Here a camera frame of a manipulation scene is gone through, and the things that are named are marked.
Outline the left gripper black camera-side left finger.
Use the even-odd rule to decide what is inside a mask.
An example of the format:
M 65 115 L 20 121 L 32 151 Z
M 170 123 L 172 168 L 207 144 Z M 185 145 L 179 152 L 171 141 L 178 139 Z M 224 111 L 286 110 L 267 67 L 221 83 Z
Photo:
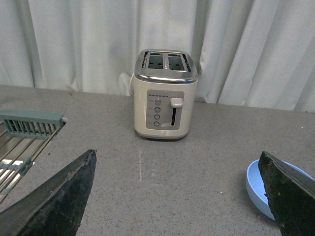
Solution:
M 0 213 L 2 236 L 74 236 L 93 186 L 96 152 L 88 150 Z

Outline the left gripper black camera-side right finger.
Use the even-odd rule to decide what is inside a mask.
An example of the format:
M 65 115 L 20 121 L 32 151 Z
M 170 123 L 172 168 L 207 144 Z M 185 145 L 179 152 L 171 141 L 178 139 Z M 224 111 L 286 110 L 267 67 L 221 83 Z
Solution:
M 283 236 L 315 234 L 315 181 L 263 151 L 258 168 L 268 206 Z

